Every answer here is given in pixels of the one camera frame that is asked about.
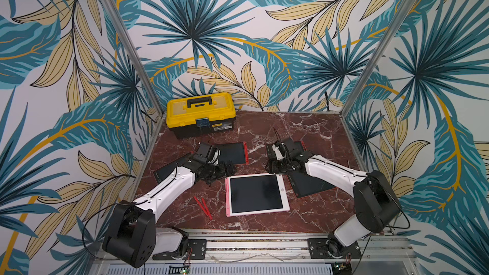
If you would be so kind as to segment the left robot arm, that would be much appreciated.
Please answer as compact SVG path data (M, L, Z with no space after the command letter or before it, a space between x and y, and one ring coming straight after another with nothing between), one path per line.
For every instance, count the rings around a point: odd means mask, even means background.
M194 154L178 159L172 172L145 195L132 202L121 201L114 207L102 249L128 265L139 268L154 255L190 255L188 234L166 228L158 232L156 223L165 210L185 191L202 180L208 185L230 177L236 167L220 158L215 145L200 144Z

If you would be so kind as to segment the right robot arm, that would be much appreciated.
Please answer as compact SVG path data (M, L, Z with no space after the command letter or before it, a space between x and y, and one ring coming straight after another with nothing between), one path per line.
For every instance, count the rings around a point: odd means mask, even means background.
M399 202L384 174L350 169L319 154L302 150L290 138L266 145L270 174L301 173L325 181L354 199L354 215L330 233L324 244L314 245L319 256L343 258L351 247L370 234L378 234L400 213Z

